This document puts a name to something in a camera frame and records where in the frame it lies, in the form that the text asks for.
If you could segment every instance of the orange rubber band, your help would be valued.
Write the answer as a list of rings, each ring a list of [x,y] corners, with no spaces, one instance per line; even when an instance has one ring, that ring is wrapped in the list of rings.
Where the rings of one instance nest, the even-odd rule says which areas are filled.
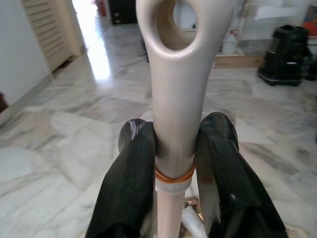
[[[181,177],[178,178],[170,178],[168,176],[166,176],[165,174],[163,174],[158,168],[157,166],[155,166],[155,177],[164,183],[167,184],[174,184],[174,183],[180,183],[180,182],[187,182],[188,180],[190,180],[194,174],[194,171],[196,169],[195,166],[195,161],[192,163],[191,167],[189,168],[189,170]]]

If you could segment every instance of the white pole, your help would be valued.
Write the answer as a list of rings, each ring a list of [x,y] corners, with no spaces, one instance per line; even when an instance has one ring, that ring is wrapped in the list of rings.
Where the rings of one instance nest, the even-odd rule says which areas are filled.
[[[235,0],[185,0],[197,16],[197,33],[175,26],[176,0],[137,0],[138,23],[150,60],[157,168],[183,176],[194,158],[212,62],[231,22]],[[191,180],[158,190],[158,238],[178,237],[183,199]]]

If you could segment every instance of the beige plastic handle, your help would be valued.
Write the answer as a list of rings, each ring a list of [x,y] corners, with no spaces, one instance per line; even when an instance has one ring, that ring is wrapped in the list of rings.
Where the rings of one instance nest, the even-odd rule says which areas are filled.
[[[151,66],[157,166],[171,178],[190,168],[208,76],[235,4],[235,0],[185,2],[196,13],[196,35],[176,27],[176,0],[136,4]]]

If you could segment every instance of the hallway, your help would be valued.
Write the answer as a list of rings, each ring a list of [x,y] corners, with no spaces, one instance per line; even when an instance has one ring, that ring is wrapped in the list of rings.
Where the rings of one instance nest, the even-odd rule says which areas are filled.
[[[99,20],[83,31],[87,54],[0,129],[2,238],[82,238],[120,128],[152,120],[138,26]],[[269,87],[255,72],[213,69],[204,116],[229,115],[282,220],[317,238],[317,84]]]

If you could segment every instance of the red object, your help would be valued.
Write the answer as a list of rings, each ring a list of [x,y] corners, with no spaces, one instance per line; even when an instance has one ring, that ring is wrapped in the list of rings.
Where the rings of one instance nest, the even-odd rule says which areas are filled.
[[[305,22],[303,25],[304,28],[309,30],[310,36],[317,36],[317,25],[312,22]]]
[[[106,16],[106,6],[104,0],[96,0],[98,13],[100,16]]]

